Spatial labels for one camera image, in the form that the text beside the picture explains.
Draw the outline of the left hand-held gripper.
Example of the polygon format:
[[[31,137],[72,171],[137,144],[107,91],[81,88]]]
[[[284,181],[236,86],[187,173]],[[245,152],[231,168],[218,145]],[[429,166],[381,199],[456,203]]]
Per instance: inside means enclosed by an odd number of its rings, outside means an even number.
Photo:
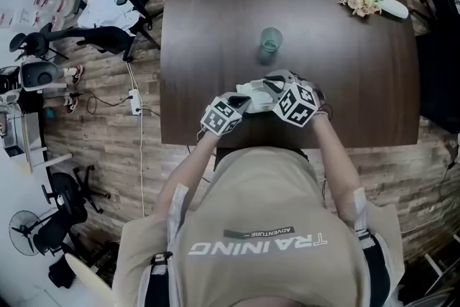
[[[238,111],[231,104],[239,104]],[[200,120],[201,129],[210,131],[217,137],[230,133],[242,120],[251,105],[249,96],[242,96],[235,91],[229,91],[216,97],[207,107]]]

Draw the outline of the light green cloth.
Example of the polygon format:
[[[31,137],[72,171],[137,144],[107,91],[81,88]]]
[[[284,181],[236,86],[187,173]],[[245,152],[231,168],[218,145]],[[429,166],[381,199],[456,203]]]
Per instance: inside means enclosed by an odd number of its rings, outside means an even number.
[[[251,98],[251,87],[250,87],[250,84],[249,84],[250,82],[245,83],[245,84],[236,85],[236,92],[237,93],[242,93],[242,94],[247,95],[247,96],[249,96]],[[251,105],[247,109],[245,114],[259,114],[259,113],[269,112],[275,107],[276,103],[277,103],[277,101],[274,101],[273,106],[270,106],[270,107],[267,107],[267,108],[262,108],[262,109],[256,109],[256,108],[254,108],[254,106],[252,104],[252,99],[251,99]]]

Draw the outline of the person's right forearm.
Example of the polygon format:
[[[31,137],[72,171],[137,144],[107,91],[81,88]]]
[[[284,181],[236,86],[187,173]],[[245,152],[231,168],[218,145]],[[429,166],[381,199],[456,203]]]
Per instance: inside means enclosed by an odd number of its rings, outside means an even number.
[[[362,189],[357,169],[326,114],[316,114],[311,124],[321,151],[326,181],[338,216],[346,223],[353,224],[359,213],[355,203],[355,193]]]

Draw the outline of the person's left forearm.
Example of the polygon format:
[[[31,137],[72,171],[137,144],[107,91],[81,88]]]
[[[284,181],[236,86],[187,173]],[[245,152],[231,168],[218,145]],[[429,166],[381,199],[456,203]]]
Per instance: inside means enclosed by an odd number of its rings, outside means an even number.
[[[157,197],[154,209],[156,219],[168,217],[174,193],[180,185],[188,189],[180,212],[181,216],[186,214],[219,140],[220,137],[207,131],[195,149],[174,169]]]

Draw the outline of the green glass cup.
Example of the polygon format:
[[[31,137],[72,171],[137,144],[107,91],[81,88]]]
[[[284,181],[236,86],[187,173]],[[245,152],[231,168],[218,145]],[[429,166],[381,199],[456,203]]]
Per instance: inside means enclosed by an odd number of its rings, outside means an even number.
[[[258,62],[261,65],[272,64],[278,50],[283,43],[283,36],[280,30],[274,27],[268,27],[262,30],[259,39],[259,51],[257,53]]]

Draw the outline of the white power strip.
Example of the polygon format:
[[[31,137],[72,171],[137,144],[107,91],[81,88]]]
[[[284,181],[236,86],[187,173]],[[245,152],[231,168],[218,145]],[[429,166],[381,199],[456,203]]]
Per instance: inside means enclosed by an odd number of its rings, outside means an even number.
[[[137,88],[129,91],[129,100],[133,115],[140,115],[142,113],[142,100]]]

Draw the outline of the person's beige t-shirt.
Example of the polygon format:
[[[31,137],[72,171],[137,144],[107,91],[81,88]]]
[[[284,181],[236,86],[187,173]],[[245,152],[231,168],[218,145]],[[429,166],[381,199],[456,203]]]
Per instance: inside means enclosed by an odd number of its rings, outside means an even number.
[[[139,307],[152,258],[170,252],[170,292],[177,307],[232,307],[255,298],[284,298],[305,307],[369,307],[368,242],[382,247],[377,279],[393,291],[404,272],[396,208],[357,194],[342,220],[325,206],[311,164],[282,149],[227,155],[199,207],[180,215],[179,187],[165,217],[130,221],[121,234],[112,290],[117,307]]]

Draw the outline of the white vase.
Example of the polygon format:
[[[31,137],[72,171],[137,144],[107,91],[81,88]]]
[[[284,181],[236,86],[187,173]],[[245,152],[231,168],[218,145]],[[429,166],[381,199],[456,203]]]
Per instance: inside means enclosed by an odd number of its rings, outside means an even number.
[[[407,19],[409,16],[408,8],[397,0],[380,0],[380,8],[382,11],[391,14],[400,19]]]

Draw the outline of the black mesh office chair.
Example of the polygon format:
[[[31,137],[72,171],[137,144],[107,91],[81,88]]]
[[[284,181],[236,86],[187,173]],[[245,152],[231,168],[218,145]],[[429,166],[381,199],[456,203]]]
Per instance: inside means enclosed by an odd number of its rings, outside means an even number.
[[[123,5],[127,1],[132,2],[134,8],[145,16],[143,22],[138,21],[135,26],[131,29],[134,31],[134,35],[130,36],[127,32],[118,27],[98,27],[93,29],[83,29],[77,27],[70,27],[59,31],[51,31],[47,35],[51,42],[62,40],[69,37],[76,37],[79,39],[77,44],[80,46],[91,45],[99,52],[109,52],[113,55],[122,54],[122,60],[130,63],[132,57],[130,51],[134,40],[138,34],[143,35],[155,49],[160,50],[161,46],[156,42],[149,34],[152,29],[152,22],[154,19],[163,13],[163,9],[158,9],[155,13],[149,14],[145,8],[145,4],[148,0],[117,0],[117,5]],[[73,13],[81,15],[81,12],[85,9],[88,1],[75,0],[73,5]]]

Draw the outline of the black padded office chair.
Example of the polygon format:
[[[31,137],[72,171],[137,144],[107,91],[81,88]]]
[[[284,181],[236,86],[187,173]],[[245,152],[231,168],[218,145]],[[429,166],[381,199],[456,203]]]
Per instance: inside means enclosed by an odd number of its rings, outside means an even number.
[[[460,12],[454,0],[432,0],[428,32],[416,39],[420,115],[452,134],[460,133]]]

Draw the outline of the white crumpled cloth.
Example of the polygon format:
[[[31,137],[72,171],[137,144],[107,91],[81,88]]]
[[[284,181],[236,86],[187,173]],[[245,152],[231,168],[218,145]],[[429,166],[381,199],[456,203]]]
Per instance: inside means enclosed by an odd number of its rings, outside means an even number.
[[[118,27],[130,36],[135,24],[145,20],[145,16],[134,8],[132,2],[117,5],[117,0],[88,0],[85,9],[78,18],[78,27],[93,29],[98,27]]]

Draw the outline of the black folding chair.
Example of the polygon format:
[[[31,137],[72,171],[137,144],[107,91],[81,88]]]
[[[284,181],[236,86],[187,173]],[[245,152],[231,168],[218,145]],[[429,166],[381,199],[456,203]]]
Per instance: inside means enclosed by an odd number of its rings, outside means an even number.
[[[50,47],[51,41],[47,35],[51,31],[52,23],[48,22],[39,32],[32,32],[28,35],[24,33],[15,35],[9,44],[9,51],[16,52],[20,50],[21,53],[14,59],[14,62],[18,62],[29,56],[34,56],[43,61],[51,61],[57,56],[69,60],[66,55]]]

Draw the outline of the pile of white red-label boxes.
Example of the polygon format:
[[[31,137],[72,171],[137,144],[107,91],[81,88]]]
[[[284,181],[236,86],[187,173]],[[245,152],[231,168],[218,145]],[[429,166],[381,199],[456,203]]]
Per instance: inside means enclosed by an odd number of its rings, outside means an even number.
[[[51,30],[58,31],[70,8],[67,0],[18,0],[13,9],[0,7],[0,29],[33,32],[51,24]]]

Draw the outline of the cream round table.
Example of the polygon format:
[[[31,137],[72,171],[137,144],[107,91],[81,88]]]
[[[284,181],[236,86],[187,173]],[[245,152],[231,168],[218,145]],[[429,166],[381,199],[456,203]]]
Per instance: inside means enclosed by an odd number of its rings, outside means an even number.
[[[104,298],[111,299],[113,297],[112,289],[100,278],[92,269],[85,263],[80,261],[71,253],[65,253],[65,260],[76,275],[76,277],[91,290],[95,291]]]

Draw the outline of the black pedestal fan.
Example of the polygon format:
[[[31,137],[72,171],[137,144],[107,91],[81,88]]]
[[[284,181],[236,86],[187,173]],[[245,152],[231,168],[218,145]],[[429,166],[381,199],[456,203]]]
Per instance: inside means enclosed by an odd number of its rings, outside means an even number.
[[[9,222],[9,238],[14,248],[24,256],[39,253],[33,237],[42,227],[43,220],[31,211],[18,211]]]

